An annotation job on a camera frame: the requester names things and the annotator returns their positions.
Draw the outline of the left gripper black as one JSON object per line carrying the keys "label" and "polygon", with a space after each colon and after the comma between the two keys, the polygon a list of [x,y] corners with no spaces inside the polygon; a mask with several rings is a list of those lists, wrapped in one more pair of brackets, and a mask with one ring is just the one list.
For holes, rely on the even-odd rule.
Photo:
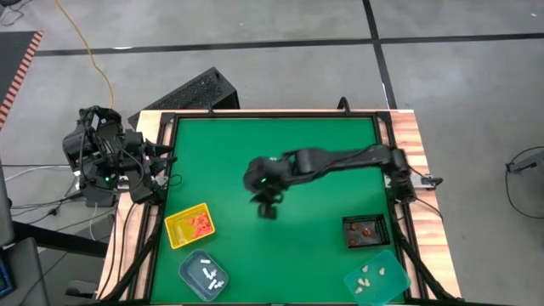
{"label": "left gripper black", "polygon": [[[149,161],[145,158],[145,140],[141,132],[126,131],[122,136],[122,169],[151,169],[165,170],[172,166],[176,157],[153,157]],[[162,144],[147,144],[148,156],[162,156],[170,153],[172,146]]]}

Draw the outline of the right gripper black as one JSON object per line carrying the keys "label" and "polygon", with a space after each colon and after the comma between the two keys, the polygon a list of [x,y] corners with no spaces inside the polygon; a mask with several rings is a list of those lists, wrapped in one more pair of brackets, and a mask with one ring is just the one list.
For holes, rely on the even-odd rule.
{"label": "right gripper black", "polygon": [[244,187],[253,197],[251,201],[259,203],[258,216],[260,218],[277,218],[274,206],[265,204],[281,203],[285,183],[283,175],[286,173],[286,164],[274,158],[257,157],[251,160],[244,173]]}

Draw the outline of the yellow slotted plastic basket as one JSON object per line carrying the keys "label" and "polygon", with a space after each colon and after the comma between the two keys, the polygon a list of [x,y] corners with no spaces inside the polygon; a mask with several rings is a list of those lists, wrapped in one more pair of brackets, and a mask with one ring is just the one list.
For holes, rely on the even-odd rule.
{"label": "yellow slotted plastic basket", "polygon": [[[201,232],[201,236],[195,238],[195,232],[193,232],[193,227],[195,227],[196,224],[187,224],[186,220],[188,218],[195,218],[196,216],[199,216],[203,213],[207,215],[207,219],[209,219],[210,221],[209,225],[204,224],[203,226],[211,226],[213,227],[213,231],[209,232],[205,236],[202,236],[203,232]],[[166,217],[164,222],[167,229],[167,236],[172,249],[178,249],[180,247],[186,246],[192,242],[212,235],[215,232],[212,216],[205,202],[187,208],[183,211],[176,212],[175,214]]]}

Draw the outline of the blue-grey plastic tray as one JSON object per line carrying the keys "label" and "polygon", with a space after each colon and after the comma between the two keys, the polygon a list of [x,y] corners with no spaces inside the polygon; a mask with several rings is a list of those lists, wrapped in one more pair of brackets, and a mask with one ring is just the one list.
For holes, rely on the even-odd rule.
{"label": "blue-grey plastic tray", "polygon": [[[202,259],[208,259],[211,263],[201,263]],[[207,268],[209,274],[217,270],[215,277],[206,277],[202,269]],[[179,266],[179,276],[189,288],[204,302],[213,301],[219,293],[227,286],[229,277],[227,273],[203,250],[193,251]],[[208,289],[213,279],[217,280],[212,290]],[[218,282],[224,281],[222,287],[217,287]]]}

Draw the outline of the green table mat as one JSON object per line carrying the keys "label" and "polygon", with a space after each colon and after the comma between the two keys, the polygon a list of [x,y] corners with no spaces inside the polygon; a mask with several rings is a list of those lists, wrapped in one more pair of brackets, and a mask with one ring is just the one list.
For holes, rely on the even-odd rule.
{"label": "green table mat", "polygon": [[180,120],[165,213],[206,203],[215,231],[178,249],[161,239],[151,301],[197,302],[179,267],[193,251],[202,250],[229,277],[220,303],[351,302],[344,278],[377,249],[348,248],[342,220],[387,211],[381,171],[335,172],[293,186],[273,220],[258,216],[242,178],[258,156],[309,147],[352,150],[376,140],[369,118]]}

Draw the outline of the black perforated computer case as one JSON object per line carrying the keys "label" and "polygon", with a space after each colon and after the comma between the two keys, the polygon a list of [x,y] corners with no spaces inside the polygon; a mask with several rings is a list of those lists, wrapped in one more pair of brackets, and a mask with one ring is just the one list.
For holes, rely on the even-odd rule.
{"label": "black perforated computer case", "polygon": [[164,110],[239,110],[240,101],[235,87],[212,67],[174,89],[144,111]]}

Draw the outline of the black slotted plastic basket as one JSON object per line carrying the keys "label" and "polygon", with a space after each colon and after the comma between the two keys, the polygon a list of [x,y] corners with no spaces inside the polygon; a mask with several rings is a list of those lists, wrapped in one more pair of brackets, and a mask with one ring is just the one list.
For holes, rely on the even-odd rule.
{"label": "black slotted plastic basket", "polygon": [[[387,223],[383,214],[344,217],[342,222],[343,235],[349,249],[387,246],[391,243]],[[352,223],[358,224],[358,229],[356,231],[350,229]],[[365,228],[371,231],[370,236],[363,236],[362,231]],[[350,240],[355,240],[357,245],[355,247],[350,247]]]}

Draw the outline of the black floor tape strip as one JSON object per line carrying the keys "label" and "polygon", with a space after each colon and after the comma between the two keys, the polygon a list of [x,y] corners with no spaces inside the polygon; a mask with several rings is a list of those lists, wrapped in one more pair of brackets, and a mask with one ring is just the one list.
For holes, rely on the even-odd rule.
{"label": "black floor tape strip", "polygon": [[544,39],[544,32],[522,34],[490,34],[467,36],[436,36],[436,37],[383,37],[383,38],[338,38],[338,39],[308,39],[290,41],[255,41],[255,42],[221,42],[187,45],[161,45],[143,47],[114,47],[91,48],[92,55],[103,54],[147,54],[168,52],[190,52],[210,50],[234,50],[257,48],[298,48],[298,47],[332,47],[357,46],[374,44],[411,44],[411,43],[460,43],[486,41],[519,41]]}
{"label": "black floor tape strip", "polygon": [[379,75],[382,82],[382,88],[385,96],[385,100],[389,109],[397,109],[397,103],[394,96],[394,90],[391,83],[390,75],[388,73],[387,62],[383,53],[383,47],[379,37],[376,19],[371,6],[371,0],[362,0],[365,9],[365,16],[369,26],[371,35],[371,44],[374,49],[375,57],[377,60],[377,66]]}

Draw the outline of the black flat floor bar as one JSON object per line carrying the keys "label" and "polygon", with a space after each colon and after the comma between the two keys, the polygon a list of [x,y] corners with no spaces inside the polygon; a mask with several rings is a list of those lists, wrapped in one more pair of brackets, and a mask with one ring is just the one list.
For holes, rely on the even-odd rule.
{"label": "black flat floor bar", "polygon": [[104,258],[107,254],[108,244],[105,242],[94,241],[77,235],[64,234],[20,222],[13,222],[13,226],[14,242],[33,238],[39,247],[97,258]]}

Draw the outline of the teal plastic tray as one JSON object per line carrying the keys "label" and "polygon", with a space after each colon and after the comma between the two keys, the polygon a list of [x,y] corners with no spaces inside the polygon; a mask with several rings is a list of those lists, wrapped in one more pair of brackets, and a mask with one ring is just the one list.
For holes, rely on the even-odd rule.
{"label": "teal plastic tray", "polygon": [[[363,273],[362,268],[365,265],[368,266],[368,271]],[[379,274],[380,268],[385,268],[385,275]],[[358,279],[364,282],[368,279],[370,285],[362,286]],[[358,306],[384,306],[409,289],[411,279],[395,255],[385,250],[348,273],[344,277],[344,284]],[[359,286],[363,288],[363,292],[356,294],[355,290]]]}

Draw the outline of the grey upright panel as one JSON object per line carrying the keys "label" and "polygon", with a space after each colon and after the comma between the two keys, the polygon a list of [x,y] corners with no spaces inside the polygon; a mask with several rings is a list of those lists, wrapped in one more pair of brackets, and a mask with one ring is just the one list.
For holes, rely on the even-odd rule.
{"label": "grey upright panel", "polygon": [[0,161],[0,247],[8,245],[13,239],[14,227],[10,212],[10,201]]}

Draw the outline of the black mat with striped edge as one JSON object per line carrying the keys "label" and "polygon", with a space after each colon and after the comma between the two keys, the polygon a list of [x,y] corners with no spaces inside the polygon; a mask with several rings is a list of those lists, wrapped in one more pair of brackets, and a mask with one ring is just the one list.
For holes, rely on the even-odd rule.
{"label": "black mat with striped edge", "polygon": [[43,31],[0,32],[0,131],[36,55]]}

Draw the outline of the dark device with screen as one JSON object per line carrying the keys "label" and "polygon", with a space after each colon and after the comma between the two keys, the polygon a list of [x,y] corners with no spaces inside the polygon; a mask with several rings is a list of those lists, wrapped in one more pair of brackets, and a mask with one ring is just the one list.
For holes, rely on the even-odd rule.
{"label": "dark device with screen", "polygon": [[7,297],[16,288],[10,271],[7,255],[0,250],[0,299]]}

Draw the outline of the grey metal stand foot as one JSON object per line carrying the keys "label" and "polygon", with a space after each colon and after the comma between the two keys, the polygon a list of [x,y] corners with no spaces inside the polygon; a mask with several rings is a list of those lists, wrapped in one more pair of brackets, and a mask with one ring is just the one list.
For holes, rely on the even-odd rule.
{"label": "grey metal stand foot", "polygon": [[509,163],[506,164],[506,169],[509,173],[521,173],[525,169],[544,164],[544,151],[532,154],[519,161],[516,161],[517,158],[518,156],[515,156]]}

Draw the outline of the black diagonal frame strut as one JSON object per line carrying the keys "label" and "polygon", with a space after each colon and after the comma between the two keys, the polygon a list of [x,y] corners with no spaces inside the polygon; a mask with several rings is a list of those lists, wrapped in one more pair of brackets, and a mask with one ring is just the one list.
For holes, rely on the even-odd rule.
{"label": "black diagonal frame strut", "polygon": [[399,226],[399,223],[397,220],[394,220],[392,222],[392,229],[394,232],[394,238],[399,244],[399,246],[403,249],[403,251],[407,254],[409,259],[412,261],[412,263],[415,266],[416,272],[418,272],[421,277],[424,279],[424,281],[429,286],[431,292],[434,294],[434,296],[438,300],[455,300],[455,298],[450,295],[441,285],[440,283],[434,278],[432,273],[428,270],[427,266],[424,264],[424,262],[420,259],[419,255],[414,251],[414,249],[411,247],[409,241],[402,233],[402,230]]}
{"label": "black diagonal frame strut", "polygon": [[137,249],[134,259],[122,278],[115,284],[109,293],[105,293],[108,281],[102,286],[97,300],[103,305],[147,305],[150,303],[152,279],[150,274],[156,265],[156,254],[161,239],[162,221],[164,212],[158,210],[154,215],[145,211],[142,225],[149,225],[153,218],[155,224],[146,243]]}

